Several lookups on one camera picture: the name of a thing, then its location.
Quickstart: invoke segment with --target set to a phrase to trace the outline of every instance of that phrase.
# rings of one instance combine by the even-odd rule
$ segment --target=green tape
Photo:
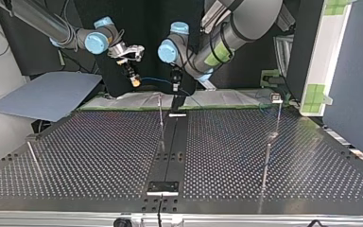
[[[216,56],[223,62],[226,62],[230,59],[230,53],[226,46],[223,44],[223,42],[220,42],[214,49],[214,52],[216,53]],[[217,66],[221,62],[219,62],[213,53],[211,53],[208,58],[206,58],[205,63],[209,66]]]
[[[325,12],[326,16],[343,15],[349,0],[327,0]]]
[[[324,91],[325,85],[323,84],[308,84],[302,105],[302,112],[319,113],[323,104]]]

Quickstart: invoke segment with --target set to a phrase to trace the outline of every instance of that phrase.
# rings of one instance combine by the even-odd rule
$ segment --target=black surface
[[[168,35],[170,25],[184,21],[190,26],[190,44],[197,49],[199,44],[199,23],[203,12],[203,1],[197,0],[129,0],[129,1],[87,1],[77,0],[76,7],[84,28],[92,28],[94,21],[103,16],[113,18],[116,27],[125,29],[127,44],[140,44],[146,48],[143,60],[137,63],[141,77],[170,80],[170,65],[160,61],[157,49]],[[133,89],[122,75],[121,68],[106,54],[96,56],[108,92],[121,96]],[[155,84],[162,91],[171,93],[169,84],[145,80],[144,84]],[[194,93],[196,82],[189,76],[183,77],[181,86]]]
[[[0,24],[22,75],[39,75],[61,69],[58,49],[40,31],[16,17],[10,17],[2,8]]]
[[[324,0],[302,0],[296,18],[296,32],[287,70],[287,83],[298,100],[301,100],[303,96],[323,2]]]
[[[158,112],[74,113],[32,144],[38,167],[26,148],[0,161],[0,210],[363,215],[363,162],[297,111],[279,124],[276,109],[187,115],[167,118],[162,140]],[[178,197],[145,196],[163,180]]]
[[[323,121],[363,152],[363,1],[353,3]]]

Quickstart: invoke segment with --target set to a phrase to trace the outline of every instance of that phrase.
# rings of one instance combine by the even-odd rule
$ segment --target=robotic arm
[[[140,85],[140,76],[134,70],[131,61],[142,59],[144,47],[126,46],[122,40],[122,31],[116,29],[110,17],[96,21],[95,29],[84,29],[71,26],[67,20],[49,12],[34,0],[0,0],[0,7],[48,36],[54,46],[75,50],[87,49],[95,55],[108,50],[108,56],[116,59],[128,72],[132,85]]]
[[[232,12],[229,23],[220,24],[215,37],[209,38],[196,55],[188,46],[189,27],[183,22],[171,25],[169,36],[158,48],[159,58],[181,68],[205,86],[219,65],[229,62],[245,43],[261,38],[279,14],[283,0],[219,0]],[[215,24],[226,10],[218,17]]]

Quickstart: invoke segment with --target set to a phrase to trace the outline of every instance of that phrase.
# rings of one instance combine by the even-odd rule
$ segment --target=metal pin
[[[282,104],[283,104],[283,102],[281,102],[281,103],[279,104],[278,121],[281,119]]]
[[[38,162],[37,156],[35,156],[34,149],[32,148],[31,143],[29,141],[27,141],[27,145],[28,145],[28,148],[29,148],[29,150],[31,152],[32,159],[34,160],[34,162],[37,163]]]
[[[159,117],[160,117],[160,125],[161,130],[164,131],[164,116],[162,115],[162,94],[159,94],[158,96],[158,106],[159,106]]]
[[[265,155],[264,175],[263,175],[263,178],[262,178],[262,188],[263,189],[266,187],[266,184],[267,184],[269,156],[270,156],[270,144],[267,144],[267,151],[266,151],[266,155]]]

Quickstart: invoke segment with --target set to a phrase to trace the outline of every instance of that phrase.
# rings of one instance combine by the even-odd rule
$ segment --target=metal rod
[[[159,117],[161,120],[161,131],[164,131],[164,116],[162,115],[162,94],[158,96]]]
[[[57,15],[49,12],[33,0],[11,1],[13,15],[33,26],[46,36],[58,42],[64,42],[69,36],[67,24]]]
[[[29,141],[27,141],[27,145],[28,145],[28,148],[29,148],[29,150],[31,152],[32,159],[34,160],[34,162],[37,163],[38,162],[37,156],[35,156],[34,149],[32,148],[31,143]]]
[[[278,111],[278,125],[279,125],[279,121],[280,121],[280,119],[281,119],[281,113],[282,113],[282,104],[283,104],[283,102],[281,102],[280,104],[279,104],[279,111]]]
[[[268,175],[268,166],[269,166],[269,157],[270,157],[270,144],[267,144],[267,150],[265,154],[265,167],[264,167],[264,175],[262,178],[262,188],[264,189],[267,185],[267,175]]]

